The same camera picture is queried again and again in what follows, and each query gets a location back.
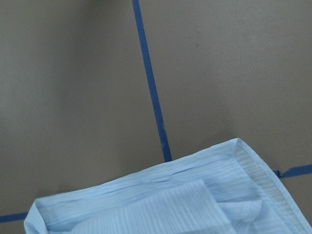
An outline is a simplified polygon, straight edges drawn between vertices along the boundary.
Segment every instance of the gray surface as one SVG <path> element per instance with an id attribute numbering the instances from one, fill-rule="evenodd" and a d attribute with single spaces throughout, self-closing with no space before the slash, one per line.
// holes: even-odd
<path id="1" fill-rule="evenodd" d="M 140 3 L 173 158 L 312 163 L 310 1 Z M 131 1 L 3 0 L 0 28 L 0 215 L 163 162 Z M 311 176 L 283 183 L 312 223 Z"/>
<path id="2" fill-rule="evenodd" d="M 0 10 L 0 215 L 163 162 L 131 2 Z"/>
<path id="3" fill-rule="evenodd" d="M 312 163 L 311 1 L 140 2 L 173 158 L 239 137 L 274 170 Z"/>

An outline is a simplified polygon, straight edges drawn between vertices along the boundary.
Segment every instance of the floor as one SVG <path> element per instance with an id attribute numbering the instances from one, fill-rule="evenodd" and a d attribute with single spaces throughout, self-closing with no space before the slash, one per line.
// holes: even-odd
<path id="1" fill-rule="evenodd" d="M 131 1 L 0 6 L 0 216 L 164 161 Z M 173 159 L 239 137 L 273 170 L 312 164 L 310 1 L 140 7 Z M 310 224 L 311 179 L 282 179 Z"/>

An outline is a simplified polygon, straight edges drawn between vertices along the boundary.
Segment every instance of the light blue cloth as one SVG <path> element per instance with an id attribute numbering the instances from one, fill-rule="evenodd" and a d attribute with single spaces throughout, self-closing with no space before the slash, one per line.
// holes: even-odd
<path id="1" fill-rule="evenodd" d="M 27 234 L 312 234 L 242 140 L 75 192 L 36 199 Z"/>

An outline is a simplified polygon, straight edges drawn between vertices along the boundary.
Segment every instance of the blue painter's tape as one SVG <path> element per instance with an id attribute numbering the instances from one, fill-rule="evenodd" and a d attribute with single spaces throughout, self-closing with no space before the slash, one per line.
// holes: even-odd
<path id="1" fill-rule="evenodd" d="M 293 167 L 288 169 L 284 173 L 279 174 L 279 178 L 288 178 L 293 176 L 301 176 L 306 174 L 312 174 L 312 164 L 301 166 L 301 167 Z"/>
<path id="2" fill-rule="evenodd" d="M 172 161 L 171 152 L 170 152 L 170 148 L 169 148 L 167 134 L 165 131 L 165 126 L 164 126 L 164 120 L 162 117 L 160 103 L 159 103 L 159 99 L 158 99 L 158 93 L 157 93 L 157 88 L 156 88 L 156 84 L 155 84 L 150 53 L 148 50 L 147 40 L 146 40 L 146 36 L 145 36 L 145 31 L 144 31 L 141 9 L 140 9 L 140 5 L 139 5 L 138 0 L 132 0 L 132 4 L 133 4 L 134 13 L 135 13 L 136 27 L 137 27 L 138 36 L 140 39 L 143 61 L 144 61 L 144 66 L 145 66 L 145 72 L 146 72 L 148 86 L 149 86 L 150 94 L 151 94 L 151 98 L 152 98 L 154 115 L 156 118 L 156 123 L 157 123 L 160 143 L 161 143 L 161 147 L 162 147 L 162 152 L 164 154 L 165 162 L 169 162 L 169 161 Z"/>
<path id="3" fill-rule="evenodd" d="M 26 218 L 28 212 L 19 213 L 19 214 L 9 214 L 0 216 L 0 223 L 13 222 L 18 220 L 23 220 Z"/>
<path id="4" fill-rule="evenodd" d="M 278 178 L 280 178 L 279 170 L 273 171 L 273 172 L 275 173 L 275 175 L 276 175 Z"/>

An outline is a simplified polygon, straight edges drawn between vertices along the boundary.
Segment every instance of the light blue fabric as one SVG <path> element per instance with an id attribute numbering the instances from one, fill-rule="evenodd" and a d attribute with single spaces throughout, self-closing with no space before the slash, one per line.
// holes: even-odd
<path id="1" fill-rule="evenodd" d="M 312 234 L 280 180 L 240 139 L 36 199 L 24 225 L 27 234 Z"/>

